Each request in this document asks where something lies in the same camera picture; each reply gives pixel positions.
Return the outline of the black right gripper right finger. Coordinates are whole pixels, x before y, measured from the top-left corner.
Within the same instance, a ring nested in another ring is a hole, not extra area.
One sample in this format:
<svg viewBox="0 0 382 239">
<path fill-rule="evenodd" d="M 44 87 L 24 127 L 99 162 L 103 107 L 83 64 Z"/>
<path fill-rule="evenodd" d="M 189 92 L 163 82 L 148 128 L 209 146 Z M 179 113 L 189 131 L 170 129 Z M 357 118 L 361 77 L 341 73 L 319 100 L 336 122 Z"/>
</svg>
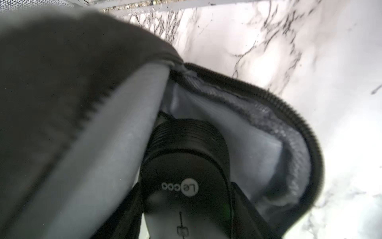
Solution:
<svg viewBox="0 0 382 239">
<path fill-rule="evenodd" d="M 234 239 L 281 239 L 245 196 L 239 186 L 232 182 L 233 238 Z"/>
</svg>

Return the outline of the black computer mouse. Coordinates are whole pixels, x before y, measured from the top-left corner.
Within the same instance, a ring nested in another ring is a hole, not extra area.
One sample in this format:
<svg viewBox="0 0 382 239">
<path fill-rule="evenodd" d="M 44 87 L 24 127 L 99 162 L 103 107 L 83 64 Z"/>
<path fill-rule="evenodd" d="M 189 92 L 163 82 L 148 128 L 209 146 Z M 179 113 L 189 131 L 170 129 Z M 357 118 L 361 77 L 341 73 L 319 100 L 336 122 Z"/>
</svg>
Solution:
<svg viewBox="0 0 382 239">
<path fill-rule="evenodd" d="M 152 239 L 229 239 L 233 231 L 229 152 L 212 124 L 158 125 L 140 170 L 143 214 Z"/>
</svg>

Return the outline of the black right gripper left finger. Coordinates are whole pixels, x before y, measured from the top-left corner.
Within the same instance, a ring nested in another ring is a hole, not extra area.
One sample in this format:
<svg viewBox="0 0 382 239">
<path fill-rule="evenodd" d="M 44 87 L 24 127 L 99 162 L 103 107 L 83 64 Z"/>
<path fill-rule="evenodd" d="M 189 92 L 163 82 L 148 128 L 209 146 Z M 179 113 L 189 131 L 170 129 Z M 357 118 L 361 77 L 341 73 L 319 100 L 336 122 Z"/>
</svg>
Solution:
<svg viewBox="0 0 382 239">
<path fill-rule="evenodd" d="M 93 234 L 93 239 L 138 239 L 143 206 L 141 185 L 136 183 L 109 219 Z"/>
</svg>

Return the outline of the grey laptop bag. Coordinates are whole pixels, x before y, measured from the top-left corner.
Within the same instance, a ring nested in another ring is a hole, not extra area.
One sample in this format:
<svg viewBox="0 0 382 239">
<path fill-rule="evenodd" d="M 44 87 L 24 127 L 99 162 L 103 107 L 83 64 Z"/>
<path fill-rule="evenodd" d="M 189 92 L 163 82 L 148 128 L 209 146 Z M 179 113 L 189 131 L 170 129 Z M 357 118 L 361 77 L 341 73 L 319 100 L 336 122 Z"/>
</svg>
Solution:
<svg viewBox="0 0 382 239">
<path fill-rule="evenodd" d="M 1 238 L 92 239 L 174 119 L 218 129 L 231 196 L 234 182 L 281 237 L 320 193 L 319 143 L 276 95 L 97 11 L 2 14 Z"/>
</svg>

